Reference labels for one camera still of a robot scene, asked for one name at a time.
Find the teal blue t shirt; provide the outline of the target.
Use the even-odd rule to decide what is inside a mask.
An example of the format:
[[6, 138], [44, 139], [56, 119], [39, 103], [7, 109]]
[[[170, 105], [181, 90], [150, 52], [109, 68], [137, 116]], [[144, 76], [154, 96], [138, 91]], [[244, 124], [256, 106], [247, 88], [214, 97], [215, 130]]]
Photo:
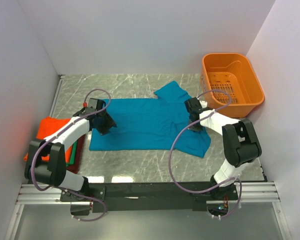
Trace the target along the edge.
[[211, 138], [206, 130], [183, 130], [189, 124], [185, 101], [191, 96], [176, 81], [155, 91], [156, 98], [118, 98], [105, 102], [116, 123], [105, 135], [94, 129], [90, 151], [170, 150], [204, 157]]

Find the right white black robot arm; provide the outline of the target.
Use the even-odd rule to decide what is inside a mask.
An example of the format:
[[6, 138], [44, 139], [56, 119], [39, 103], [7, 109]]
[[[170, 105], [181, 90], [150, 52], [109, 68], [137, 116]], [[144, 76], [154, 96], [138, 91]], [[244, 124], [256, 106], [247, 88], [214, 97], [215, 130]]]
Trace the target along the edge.
[[222, 136], [225, 160], [211, 177], [209, 187], [211, 197], [220, 200], [242, 171], [261, 155], [260, 142], [250, 120], [230, 118], [210, 107], [202, 107], [195, 97], [184, 104], [189, 113], [189, 130], [201, 132], [209, 128]]

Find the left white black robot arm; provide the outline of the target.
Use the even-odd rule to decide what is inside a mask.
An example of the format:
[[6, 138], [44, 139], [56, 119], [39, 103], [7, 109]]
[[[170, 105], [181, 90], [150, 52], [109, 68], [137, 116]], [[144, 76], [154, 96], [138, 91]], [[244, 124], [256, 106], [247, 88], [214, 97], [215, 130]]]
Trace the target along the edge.
[[24, 170], [25, 178], [72, 190], [72, 195], [78, 201], [86, 200], [90, 195], [89, 180], [67, 170], [66, 151], [92, 130], [103, 136], [117, 126], [105, 109], [108, 105], [104, 100], [90, 98], [65, 126], [44, 139], [32, 140]]

